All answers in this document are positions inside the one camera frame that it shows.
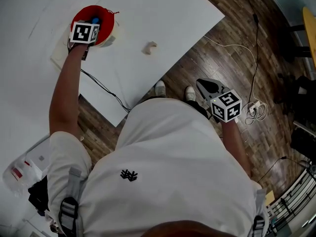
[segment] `white board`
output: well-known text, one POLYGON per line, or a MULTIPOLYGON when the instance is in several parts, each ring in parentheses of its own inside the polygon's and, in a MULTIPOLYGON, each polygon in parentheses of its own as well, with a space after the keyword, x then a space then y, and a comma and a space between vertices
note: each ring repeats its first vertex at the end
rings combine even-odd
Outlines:
MULTIPOLYGON (((129 107, 224 17, 208 0, 100 0, 97 5, 119 11, 118 38, 111 46, 92 47, 82 68, 129 107), (142 50, 151 41, 158 46, 145 55, 142 50)), ((127 115, 86 75, 80 77, 79 90, 114 126, 127 115)))

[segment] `backpack strap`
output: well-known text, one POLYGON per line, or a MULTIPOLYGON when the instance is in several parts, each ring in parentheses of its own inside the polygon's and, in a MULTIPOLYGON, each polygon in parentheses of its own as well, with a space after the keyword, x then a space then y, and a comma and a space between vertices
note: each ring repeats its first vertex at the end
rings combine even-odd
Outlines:
POLYGON ((71 167, 69 170, 66 198, 61 202, 59 222, 67 237, 82 237, 82 220, 78 215, 81 171, 71 167))
POLYGON ((266 235, 269 224, 266 222, 266 189, 257 190, 256 194, 256 214, 253 221, 252 229, 249 232, 248 237, 263 237, 266 235))

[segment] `yellow object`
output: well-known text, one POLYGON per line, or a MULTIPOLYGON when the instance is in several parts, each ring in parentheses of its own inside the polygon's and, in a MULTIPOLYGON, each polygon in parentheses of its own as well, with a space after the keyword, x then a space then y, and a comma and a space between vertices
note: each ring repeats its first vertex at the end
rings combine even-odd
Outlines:
POLYGON ((303 8, 303 18, 314 66, 316 68, 316 19, 307 7, 303 8))
POLYGON ((268 194, 266 194, 266 206, 271 204, 275 200, 275 195, 273 191, 270 191, 268 194))

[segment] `black cable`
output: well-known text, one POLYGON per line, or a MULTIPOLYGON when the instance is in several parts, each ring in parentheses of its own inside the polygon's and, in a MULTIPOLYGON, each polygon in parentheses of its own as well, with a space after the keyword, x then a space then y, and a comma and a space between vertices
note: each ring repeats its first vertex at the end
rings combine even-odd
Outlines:
POLYGON ((84 71, 83 69, 80 69, 81 72, 83 72, 86 76, 88 76, 91 80, 93 80, 99 87, 101 87, 103 90, 105 90, 108 94, 114 96, 116 98, 116 100, 118 101, 118 103, 123 107, 123 109, 126 112, 130 112, 131 109, 127 108, 123 102, 119 99, 118 96, 116 96, 114 93, 110 92, 108 88, 106 88, 102 82, 100 82, 97 78, 95 78, 93 75, 89 74, 88 72, 84 71))
POLYGON ((277 159, 277 160, 275 161, 275 163, 271 166, 271 168, 269 168, 269 170, 263 175, 263 177, 261 177, 261 178, 259 179, 259 181, 257 181, 257 183, 259 183, 259 182, 262 180, 262 178, 264 178, 264 177, 269 173, 269 171, 273 168, 273 166, 274 166, 279 160, 281 160, 282 158, 277 159))
POLYGON ((249 99, 248 99, 248 110, 247 110, 247 116, 248 115, 251 115, 250 113, 250 110, 249 110, 249 103, 250 103, 250 99, 251 99, 251 94, 252 94, 252 90, 253 90, 253 85, 255 83, 255 77, 256 77, 256 73, 257 73, 257 69, 258 69, 258 62, 259 62, 259 46, 258 46, 258 34, 259 34, 259 19, 258 19, 258 16, 256 14, 256 11, 255 9, 253 8, 250 0, 247 0, 252 11, 253 11, 253 20, 254 22, 256 23, 256 26, 257 26, 257 30, 256 30, 256 49, 257 49, 257 64, 256 64, 256 67, 255 67, 255 72, 253 74, 253 78, 252 78, 252 83, 251 83, 251 90, 250 90, 250 94, 249 94, 249 99))
POLYGON ((253 109, 254 114, 252 115, 250 112, 247 112, 247 118, 245 119, 245 124, 246 125, 252 125, 252 123, 257 119, 256 115, 257 115, 257 109, 254 108, 253 109), (247 124, 247 120, 250 119, 252 122, 250 124, 247 124))
POLYGON ((296 164, 300 165, 300 166, 303 167, 304 169, 309 170, 309 168, 303 166, 302 164, 298 163, 297 161, 294 161, 294 160, 292 160, 291 158, 288 158, 287 156, 283 156, 283 157, 281 157, 281 158, 279 158, 279 159, 277 159, 277 160, 275 161, 275 163, 271 166, 271 168, 269 168, 269 170, 263 175, 263 177, 261 177, 261 178, 259 179, 259 181, 258 181, 257 183, 259 183, 259 182, 269 173, 269 171, 273 168, 273 166, 274 166, 279 160, 284 160, 284 159, 288 159, 288 160, 290 160, 290 161, 292 161, 292 162, 295 162, 296 164))
MULTIPOLYGON (((69 43, 70 40, 68 40, 68 44, 67 44, 67 49, 68 49, 68 54, 74 49, 75 46, 79 45, 80 43, 75 43, 71 48, 69 48, 69 43)), ((123 102, 119 99, 118 96, 116 96, 114 93, 110 92, 110 90, 108 88, 106 88, 104 86, 104 84, 102 84, 102 82, 100 82, 96 77, 94 77, 93 75, 89 74, 88 72, 84 71, 83 69, 80 69, 81 72, 83 72, 86 76, 88 76, 91 80, 93 80, 98 86, 100 86, 103 90, 105 90, 108 94, 114 96, 116 98, 116 100, 118 101, 118 103, 123 107, 123 109, 129 113, 131 111, 131 109, 127 108, 123 102)))
POLYGON ((248 0, 248 3, 249 3, 249 5, 250 5, 250 7, 251 7, 251 9, 252 9, 252 11, 253 11, 253 14, 255 14, 255 10, 253 9, 253 7, 252 7, 252 4, 251 4, 250 0, 248 0))

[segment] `white cable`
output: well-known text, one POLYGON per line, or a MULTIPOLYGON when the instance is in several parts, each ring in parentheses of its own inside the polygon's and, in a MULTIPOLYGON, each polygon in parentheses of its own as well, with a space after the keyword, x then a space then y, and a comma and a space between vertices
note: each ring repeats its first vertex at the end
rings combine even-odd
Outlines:
POLYGON ((244 142, 247 142, 247 140, 248 140, 249 137, 250 137, 250 132, 249 132, 248 128, 245 128, 245 129, 240 133, 240 136, 241 136, 245 131, 248 131, 248 137, 247 137, 247 139, 245 139, 245 141, 244 141, 244 142))
MULTIPOLYGON (((251 53, 252 58, 253 58, 253 61, 254 61, 254 63, 255 63, 255 72, 254 72, 254 75, 256 75, 256 71, 257 71, 257 68, 258 68, 258 67, 257 67, 257 62, 256 62, 256 59, 255 59, 255 56, 253 55, 253 53, 251 52, 251 50, 250 50, 249 48, 247 48, 247 47, 245 47, 245 46, 243 46, 243 45, 238 45, 238 44, 221 45, 221 44, 216 43, 215 41, 211 40, 211 39, 210 39, 209 37, 207 37, 207 36, 204 36, 204 37, 207 38, 208 40, 212 41, 214 44, 219 45, 219 46, 222 46, 222 47, 227 47, 227 46, 241 46, 241 47, 243 47, 243 48, 246 48, 246 49, 251 53)), ((252 85, 252 97, 253 97, 254 99, 258 100, 259 103, 260 103, 260 105, 259 105, 259 107, 258 107, 258 110, 255 111, 254 116, 252 116, 251 114, 249 114, 249 112, 247 112, 247 118, 245 119, 245 123, 246 123, 247 125, 251 125, 255 120, 257 120, 257 121, 263 121, 263 120, 266 118, 267 114, 268 114, 268 105, 267 105, 266 103, 264 103, 263 101, 261 101, 260 99, 256 98, 255 95, 254 95, 254 93, 253 93, 253 92, 254 92, 254 89, 253 89, 254 84, 255 84, 255 79, 254 79, 253 85, 252 85)), ((250 104, 251 104, 251 105, 254 105, 255 103, 250 102, 250 103, 244 105, 243 108, 242 108, 242 110, 243 110, 246 106, 248 107, 250 104)))
POLYGON ((250 49, 249 49, 248 47, 245 47, 245 46, 243 46, 243 45, 238 45, 238 44, 221 45, 221 44, 216 43, 215 41, 211 40, 209 37, 207 37, 207 36, 205 36, 205 35, 204 35, 203 37, 205 37, 205 38, 207 38, 208 40, 212 41, 214 44, 217 44, 217 45, 222 46, 222 47, 234 46, 234 45, 235 45, 235 46, 241 46, 241 47, 243 47, 243 48, 246 48, 246 49, 251 53, 251 55, 252 55, 253 61, 255 62, 255 68, 257 67, 256 59, 255 59, 254 55, 252 54, 252 52, 250 51, 250 49))

